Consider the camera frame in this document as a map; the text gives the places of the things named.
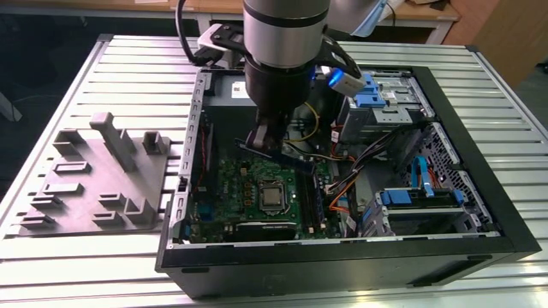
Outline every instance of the aluminum extrusion table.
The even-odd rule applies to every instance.
[[[359,64],[426,65],[450,98],[497,176],[545,249],[443,287],[315,293],[219,302],[278,307],[542,307],[548,305],[548,133],[481,53],[461,46],[343,43]],[[18,237],[21,212],[50,168],[63,128],[83,129],[94,112],[113,112],[118,128],[173,139],[166,194],[178,184],[191,92],[198,68],[178,38],[105,35],[69,89],[0,204],[0,303],[15,307],[135,307],[193,304],[155,272],[159,232],[87,237]]]

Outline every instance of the black connector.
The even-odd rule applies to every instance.
[[[223,51],[211,47],[202,47],[195,54],[195,65],[214,66],[223,59],[223,55]]]

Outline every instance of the yellow wire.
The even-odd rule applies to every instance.
[[[313,113],[315,114],[315,118],[317,118],[317,126],[315,126],[315,130],[313,131],[313,133],[310,133],[307,136],[305,136],[301,139],[290,139],[289,142],[301,142],[307,140],[309,138],[311,138],[315,133],[318,132],[318,129],[321,128],[321,115],[318,114],[317,110],[314,109],[314,107],[310,105],[309,102],[306,102],[307,107],[310,108],[310,111],[313,111]]]

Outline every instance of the blue led light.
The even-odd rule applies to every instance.
[[[342,80],[343,76],[345,72],[341,69],[335,69],[329,85],[334,87],[339,80]]]

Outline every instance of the blue cable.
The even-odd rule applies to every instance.
[[[421,168],[421,181],[418,176],[418,166]],[[425,156],[417,156],[414,159],[414,164],[411,165],[411,185],[414,187],[425,187],[427,192],[427,197],[435,196],[435,191],[433,190],[433,184],[430,183],[429,174],[429,162]]]

